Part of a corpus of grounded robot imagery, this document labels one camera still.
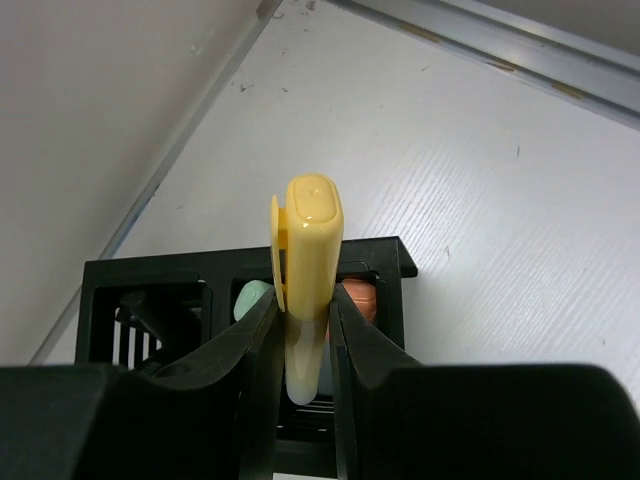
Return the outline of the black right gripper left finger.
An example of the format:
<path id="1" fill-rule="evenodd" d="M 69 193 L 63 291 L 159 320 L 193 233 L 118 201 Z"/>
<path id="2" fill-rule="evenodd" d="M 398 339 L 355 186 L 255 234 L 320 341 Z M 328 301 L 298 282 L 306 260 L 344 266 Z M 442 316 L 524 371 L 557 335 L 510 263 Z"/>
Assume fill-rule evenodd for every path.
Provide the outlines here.
<path id="1" fill-rule="evenodd" d="M 153 377 L 107 364 L 1 372 L 5 479 L 269 479 L 283 375 L 273 292 Z"/>

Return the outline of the pastel green highlighter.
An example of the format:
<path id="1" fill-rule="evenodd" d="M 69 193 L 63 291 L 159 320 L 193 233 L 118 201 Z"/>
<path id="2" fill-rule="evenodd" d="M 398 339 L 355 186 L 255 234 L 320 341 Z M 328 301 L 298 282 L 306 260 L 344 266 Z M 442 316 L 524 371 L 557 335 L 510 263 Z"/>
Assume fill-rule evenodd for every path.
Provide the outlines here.
<path id="1" fill-rule="evenodd" d="M 271 287 L 271 284 L 261 280 L 251 280 L 244 284 L 233 307 L 234 321 L 238 322 L 242 320 L 247 312 L 253 308 Z"/>

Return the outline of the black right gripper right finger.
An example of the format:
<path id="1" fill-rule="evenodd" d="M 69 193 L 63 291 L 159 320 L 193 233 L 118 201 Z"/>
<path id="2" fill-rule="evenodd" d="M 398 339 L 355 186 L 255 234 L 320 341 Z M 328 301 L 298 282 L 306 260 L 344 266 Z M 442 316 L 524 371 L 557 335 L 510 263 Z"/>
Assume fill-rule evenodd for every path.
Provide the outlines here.
<path id="1" fill-rule="evenodd" d="M 635 479 L 639 419 L 622 385 L 585 364 L 425 366 L 330 304 L 341 479 Z"/>

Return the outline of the pastel yellow highlighter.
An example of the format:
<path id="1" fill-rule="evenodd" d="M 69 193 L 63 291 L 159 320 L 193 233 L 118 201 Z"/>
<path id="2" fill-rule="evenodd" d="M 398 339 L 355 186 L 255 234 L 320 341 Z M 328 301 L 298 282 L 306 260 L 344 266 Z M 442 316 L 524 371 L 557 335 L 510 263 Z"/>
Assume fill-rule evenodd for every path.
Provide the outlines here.
<path id="1" fill-rule="evenodd" d="M 271 258 L 276 299 L 285 319 L 285 384 L 297 405 L 317 395 L 329 305 L 337 278 L 344 215 L 333 181 L 293 178 L 285 204 L 271 201 Z"/>

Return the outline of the pastel orange highlighter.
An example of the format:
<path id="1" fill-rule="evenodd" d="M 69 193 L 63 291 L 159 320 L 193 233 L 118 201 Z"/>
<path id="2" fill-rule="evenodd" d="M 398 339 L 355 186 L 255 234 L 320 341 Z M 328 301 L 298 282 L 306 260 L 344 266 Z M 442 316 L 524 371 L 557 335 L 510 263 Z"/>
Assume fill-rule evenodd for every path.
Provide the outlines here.
<path id="1" fill-rule="evenodd" d="M 372 324 L 377 314 L 377 294 L 373 284 L 363 279 L 346 278 L 340 282 L 360 314 Z"/>

